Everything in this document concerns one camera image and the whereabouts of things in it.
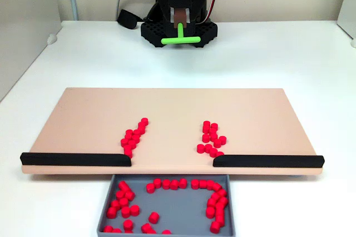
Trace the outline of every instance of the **pink board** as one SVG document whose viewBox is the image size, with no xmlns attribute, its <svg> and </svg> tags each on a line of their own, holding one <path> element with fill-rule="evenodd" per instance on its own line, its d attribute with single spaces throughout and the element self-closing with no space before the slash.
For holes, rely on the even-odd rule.
<svg viewBox="0 0 356 237">
<path fill-rule="evenodd" d="M 122 154 L 120 140 L 150 120 L 132 166 L 23 165 L 29 174 L 315 175 L 322 168 L 213 167 L 198 154 L 202 123 L 238 155 L 316 155 L 282 89 L 67 88 L 30 152 Z"/>
</svg>

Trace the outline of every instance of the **table surface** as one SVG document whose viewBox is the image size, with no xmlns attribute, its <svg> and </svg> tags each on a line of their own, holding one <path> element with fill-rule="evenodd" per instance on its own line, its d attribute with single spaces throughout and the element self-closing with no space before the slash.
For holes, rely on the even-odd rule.
<svg viewBox="0 0 356 237">
<path fill-rule="evenodd" d="M 154 48 L 116 22 L 63 22 L 0 103 L 0 235 L 96 236 L 110 175 L 25 175 L 66 87 L 283 88 L 320 176 L 231 176 L 236 235 L 348 236 L 356 194 L 356 49 L 333 21 L 219 23 L 203 49 Z"/>
</svg>

